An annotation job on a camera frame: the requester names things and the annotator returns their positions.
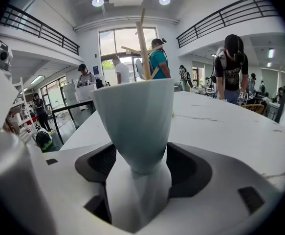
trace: yellow chair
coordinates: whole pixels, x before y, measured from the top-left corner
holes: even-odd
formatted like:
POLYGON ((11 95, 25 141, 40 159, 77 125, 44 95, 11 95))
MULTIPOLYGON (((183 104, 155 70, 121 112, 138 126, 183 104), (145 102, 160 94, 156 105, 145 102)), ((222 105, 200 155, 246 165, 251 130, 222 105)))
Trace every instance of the yellow chair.
POLYGON ((265 108, 262 104, 247 104, 247 105, 242 105, 241 107, 244 107, 252 112, 256 112, 261 115, 263 115, 265 108))

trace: white cup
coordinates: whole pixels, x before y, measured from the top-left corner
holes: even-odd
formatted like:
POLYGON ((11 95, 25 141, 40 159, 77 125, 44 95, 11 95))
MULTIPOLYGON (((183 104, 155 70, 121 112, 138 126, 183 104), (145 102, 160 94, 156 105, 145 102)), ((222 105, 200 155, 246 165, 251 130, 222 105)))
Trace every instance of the white cup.
POLYGON ((162 160, 167 145, 174 80, 120 84, 90 93, 118 152, 133 171, 150 173, 162 160))

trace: wooden stick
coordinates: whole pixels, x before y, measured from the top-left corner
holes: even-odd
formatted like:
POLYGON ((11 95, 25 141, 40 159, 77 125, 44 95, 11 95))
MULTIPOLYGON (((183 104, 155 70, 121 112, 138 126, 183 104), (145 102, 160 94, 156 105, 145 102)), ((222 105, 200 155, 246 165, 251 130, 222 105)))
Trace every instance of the wooden stick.
POLYGON ((150 65, 149 65, 149 57, 148 57, 148 51, 147 51, 147 45, 146 40, 144 38, 144 33, 142 29, 142 25, 140 22, 136 22, 137 31, 138 31, 138 38, 139 38, 139 44, 141 49, 141 56, 142 56, 142 64, 144 69, 144 75, 146 77, 146 80, 151 79, 150 74, 150 65))
POLYGON ((140 23, 141 25, 143 24, 143 20, 144 20, 144 15, 146 14, 146 8, 142 9, 142 13, 141 13, 141 19, 140 19, 140 23))
POLYGON ((137 54, 141 55, 141 52, 140 52, 139 50, 132 49, 132 48, 128 48, 128 47, 125 47, 125 46, 122 46, 121 48, 122 48, 122 49, 129 50, 129 51, 131 51, 131 52, 133 52, 133 53, 137 53, 137 54))
POLYGON ((152 76, 151 76, 151 79, 153 79, 155 77, 155 75, 157 74, 157 72, 159 71, 160 69, 158 67, 156 67, 155 71, 153 72, 152 76))
POLYGON ((155 51, 157 49, 161 49, 161 48, 163 48, 163 45, 159 45, 159 46, 153 48, 152 50, 148 50, 148 54, 152 53, 153 51, 155 51))

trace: black railing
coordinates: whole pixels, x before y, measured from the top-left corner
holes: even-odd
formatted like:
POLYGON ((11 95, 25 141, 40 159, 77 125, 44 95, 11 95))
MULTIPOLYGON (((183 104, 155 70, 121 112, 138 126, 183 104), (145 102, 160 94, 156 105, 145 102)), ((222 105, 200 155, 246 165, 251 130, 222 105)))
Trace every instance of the black railing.
POLYGON ((10 4, 7 5, 0 24, 30 33, 36 37, 48 40, 62 48, 79 54, 79 45, 62 35, 60 32, 29 15, 25 11, 10 4))
POLYGON ((279 16, 269 0, 240 0, 207 16, 178 37, 179 48, 226 26, 247 20, 279 16))

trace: teal shirt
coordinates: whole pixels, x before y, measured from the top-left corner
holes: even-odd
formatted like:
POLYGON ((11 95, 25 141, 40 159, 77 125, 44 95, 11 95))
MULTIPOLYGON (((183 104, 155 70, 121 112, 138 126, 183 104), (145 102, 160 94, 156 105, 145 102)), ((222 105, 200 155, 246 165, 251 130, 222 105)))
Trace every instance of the teal shirt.
POLYGON ((153 70, 155 70, 157 67, 160 69, 153 79, 166 78, 161 67, 159 66, 160 63, 167 62, 164 53, 160 50, 154 51, 150 56, 150 62, 152 64, 153 70))

